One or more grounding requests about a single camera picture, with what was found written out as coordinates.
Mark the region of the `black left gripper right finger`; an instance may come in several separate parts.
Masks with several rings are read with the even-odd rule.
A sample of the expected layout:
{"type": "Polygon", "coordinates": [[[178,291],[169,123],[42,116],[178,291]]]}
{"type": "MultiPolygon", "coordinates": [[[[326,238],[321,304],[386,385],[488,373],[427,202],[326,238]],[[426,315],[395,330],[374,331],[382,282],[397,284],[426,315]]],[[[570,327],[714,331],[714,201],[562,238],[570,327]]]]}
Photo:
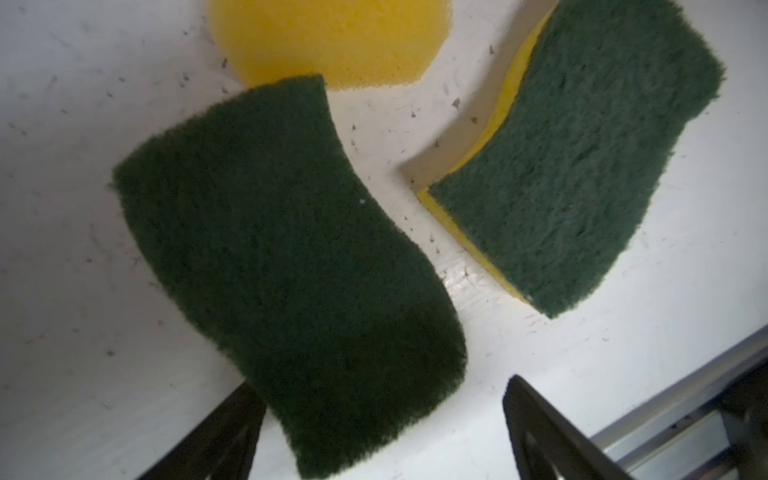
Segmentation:
{"type": "Polygon", "coordinates": [[[631,479],[523,377],[510,378],[502,405],[520,478],[631,479]]]}

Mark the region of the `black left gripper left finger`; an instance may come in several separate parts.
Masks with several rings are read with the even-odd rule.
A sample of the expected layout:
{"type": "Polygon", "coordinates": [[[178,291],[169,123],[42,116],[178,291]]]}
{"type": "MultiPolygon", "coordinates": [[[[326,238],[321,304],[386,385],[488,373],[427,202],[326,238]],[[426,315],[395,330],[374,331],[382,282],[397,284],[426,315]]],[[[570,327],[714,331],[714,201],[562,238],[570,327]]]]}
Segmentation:
{"type": "Polygon", "coordinates": [[[241,384],[141,480],[247,479],[266,404],[241,384]]]}

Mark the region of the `yellow sponge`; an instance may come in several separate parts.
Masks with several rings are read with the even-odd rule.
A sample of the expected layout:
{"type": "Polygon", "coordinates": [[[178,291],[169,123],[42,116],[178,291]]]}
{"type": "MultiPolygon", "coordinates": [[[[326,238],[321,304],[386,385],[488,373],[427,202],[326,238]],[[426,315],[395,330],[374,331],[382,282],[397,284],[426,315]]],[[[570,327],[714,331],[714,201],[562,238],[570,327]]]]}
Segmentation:
{"type": "Polygon", "coordinates": [[[248,87],[320,74],[331,90],[418,81],[452,26],[442,0],[205,4],[213,41],[248,87]]]}

